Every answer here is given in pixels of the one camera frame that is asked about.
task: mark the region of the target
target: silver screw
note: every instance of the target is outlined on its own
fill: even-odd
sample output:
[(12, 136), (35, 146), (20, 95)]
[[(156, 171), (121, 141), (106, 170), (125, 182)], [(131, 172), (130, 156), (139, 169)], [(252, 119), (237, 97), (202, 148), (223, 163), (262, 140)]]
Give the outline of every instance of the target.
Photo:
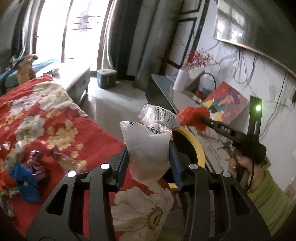
[(224, 171), (222, 173), (222, 175), (225, 176), (225, 177), (230, 177), (231, 176), (230, 172), (228, 172), (228, 171)]
[(190, 169), (197, 169), (197, 168), (198, 168), (198, 165), (195, 164), (195, 163), (191, 163), (191, 164), (189, 165), (189, 168), (190, 168)]
[(69, 171), (67, 176), (68, 177), (74, 177), (74, 176), (76, 176), (76, 172), (75, 171)]
[(103, 163), (101, 165), (101, 169), (103, 169), (103, 170), (107, 170), (109, 167), (110, 167), (110, 165), (108, 163)]

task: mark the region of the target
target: blue candy wrapper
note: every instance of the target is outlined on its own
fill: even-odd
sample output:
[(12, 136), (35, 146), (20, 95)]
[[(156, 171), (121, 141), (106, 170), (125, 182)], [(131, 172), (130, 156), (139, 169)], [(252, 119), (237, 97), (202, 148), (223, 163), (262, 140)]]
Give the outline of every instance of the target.
[(9, 175), (16, 181), (23, 202), (39, 202), (38, 184), (30, 169), (18, 162), (16, 167), (9, 171)]

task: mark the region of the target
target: trash bin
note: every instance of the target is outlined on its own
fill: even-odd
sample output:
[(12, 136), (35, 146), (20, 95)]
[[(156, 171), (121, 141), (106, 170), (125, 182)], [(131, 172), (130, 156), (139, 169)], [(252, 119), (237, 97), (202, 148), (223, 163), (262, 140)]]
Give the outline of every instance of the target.
[(113, 69), (99, 69), (96, 72), (98, 86), (101, 89), (108, 89), (116, 86), (117, 72)]
[[(173, 131), (173, 140), (178, 152), (186, 154), (190, 161), (205, 167), (205, 153), (196, 137), (185, 127)], [(164, 180), (169, 183), (170, 191), (177, 191), (171, 168), (164, 174)]]

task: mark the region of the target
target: painting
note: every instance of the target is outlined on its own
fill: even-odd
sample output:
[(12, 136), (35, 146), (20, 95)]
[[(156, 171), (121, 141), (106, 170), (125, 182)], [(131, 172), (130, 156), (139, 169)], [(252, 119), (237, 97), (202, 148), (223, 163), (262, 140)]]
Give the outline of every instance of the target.
[(248, 105), (249, 101), (236, 89), (222, 82), (203, 102), (211, 119), (230, 124)]

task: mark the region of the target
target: green light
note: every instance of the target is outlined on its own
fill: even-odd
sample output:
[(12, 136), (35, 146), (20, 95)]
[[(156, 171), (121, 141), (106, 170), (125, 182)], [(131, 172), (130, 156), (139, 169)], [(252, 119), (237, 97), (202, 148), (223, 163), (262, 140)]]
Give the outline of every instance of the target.
[(261, 105), (256, 106), (256, 111), (261, 111)]

